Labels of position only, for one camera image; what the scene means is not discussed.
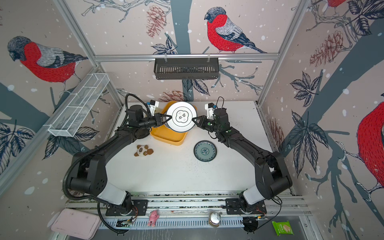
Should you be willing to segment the white plate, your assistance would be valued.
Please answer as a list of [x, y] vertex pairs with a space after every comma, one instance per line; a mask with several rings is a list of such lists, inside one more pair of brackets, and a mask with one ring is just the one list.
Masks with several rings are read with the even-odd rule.
[[197, 110], [190, 103], [176, 102], [168, 108], [166, 115], [171, 116], [166, 123], [169, 129], [177, 133], [185, 133], [194, 127], [193, 118], [197, 117]]

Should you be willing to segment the blue floral green plate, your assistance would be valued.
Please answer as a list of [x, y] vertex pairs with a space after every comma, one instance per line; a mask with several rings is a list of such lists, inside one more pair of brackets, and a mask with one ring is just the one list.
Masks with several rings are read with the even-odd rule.
[[217, 147], [210, 141], [200, 141], [194, 146], [194, 155], [201, 162], [210, 162], [217, 156]]

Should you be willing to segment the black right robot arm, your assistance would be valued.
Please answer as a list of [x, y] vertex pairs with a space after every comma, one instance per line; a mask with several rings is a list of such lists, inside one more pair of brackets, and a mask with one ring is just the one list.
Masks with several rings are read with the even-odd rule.
[[227, 109], [213, 103], [207, 106], [207, 115], [192, 118], [194, 124], [214, 133], [216, 139], [241, 154], [254, 167], [255, 185], [239, 194], [235, 209], [245, 214], [257, 210], [257, 204], [271, 200], [293, 186], [285, 159], [280, 152], [269, 152], [247, 140], [229, 122]]

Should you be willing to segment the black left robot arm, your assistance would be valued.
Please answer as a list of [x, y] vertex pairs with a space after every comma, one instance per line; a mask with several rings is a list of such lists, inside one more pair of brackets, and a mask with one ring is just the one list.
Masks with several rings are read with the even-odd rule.
[[123, 213], [134, 209], [131, 194], [108, 180], [107, 163], [123, 148], [149, 136], [153, 128], [166, 124], [172, 116], [156, 113], [158, 102], [126, 106], [125, 117], [115, 134], [86, 153], [77, 153], [63, 179], [64, 195], [72, 201], [94, 200]]

